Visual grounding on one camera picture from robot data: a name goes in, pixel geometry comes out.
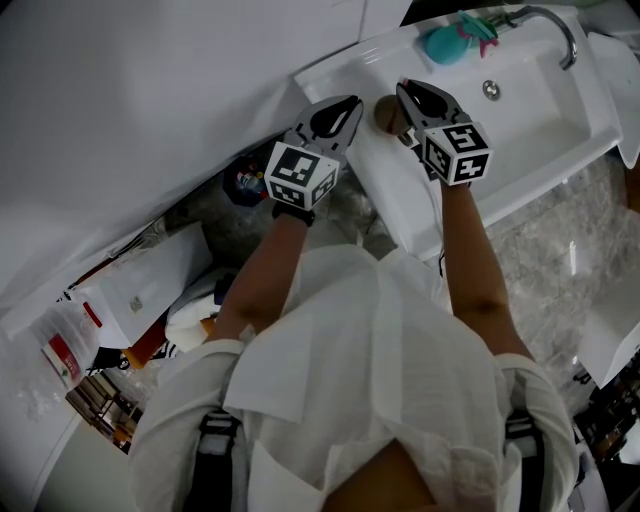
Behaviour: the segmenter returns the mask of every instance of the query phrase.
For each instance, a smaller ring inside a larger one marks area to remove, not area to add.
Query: teal object
[[[427,35],[424,51],[431,60],[438,64],[453,64],[467,53],[472,39],[465,39],[458,34],[460,23],[440,27]]]
[[[458,11],[460,20],[446,27],[430,32],[424,39],[424,51],[438,64],[458,62],[469,47],[480,45],[480,56],[484,57],[489,44],[498,44],[498,34],[490,23],[482,18],[474,18],[464,11]]]
[[[491,31],[487,28],[482,19],[476,19],[473,16],[469,16],[464,11],[458,11],[458,16],[462,19],[462,28],[467,34],[474,35],[483,41],[490,41],[491,39],[498,37],[495,30]]]

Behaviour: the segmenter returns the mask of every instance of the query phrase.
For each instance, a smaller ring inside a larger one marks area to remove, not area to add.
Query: faucet
[[[550,10],[545,9],[544,7],[535,7],[528,5],[527,7],[523,7],[522,9],[515,12],[503,12],[493,18],[490,18],[489,21],[495,26],[498,32],[504,32],[509,28],[519,27],[520,25],[522,25],[522,23],[527,21],[529,18],[533,18],[534,16],[542,16],[543,18],[547,18],[548,20],[553,21],[556,25],[558,25],[558,28],[562,30],[562,33],[567,40],[567,54],[560,61],[560,67],[564,70],[569,69],[575,64],[576,59],[578,58],[578,48],[576,46],[576,40],[565,22]]]

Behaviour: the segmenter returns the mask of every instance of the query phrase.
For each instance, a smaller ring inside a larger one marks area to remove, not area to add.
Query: white box
[[[276,201],[311,210],[335,187],[339,167],[332,158],[276,142],[264,181]]]
[[[88,303],[102,323],[101,347],[128,348],[212,261],[202,226],[191,224],[151,249],[121,256],[70,295]]]
[[[424,131],[422,158],[449,185],[484,178],[493,150],[480,123]]]

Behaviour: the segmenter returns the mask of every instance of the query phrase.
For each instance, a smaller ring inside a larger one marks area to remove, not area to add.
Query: drain
[[[500,99],[500,87],[493,80],[487,80],[482,84],[482,92],[491,101]]]

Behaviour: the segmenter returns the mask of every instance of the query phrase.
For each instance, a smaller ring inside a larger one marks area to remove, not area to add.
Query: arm
[[[484,340],[493,355],[513,353],[533,359],[513,325],[498,260],[466,185],[442,185],[442,217],[453,314]]]
[[[280,318],[306,234],[302,220],[284,213],[276,219],[231,285],[207,341],[238,339],[247,325],[259,333]]]

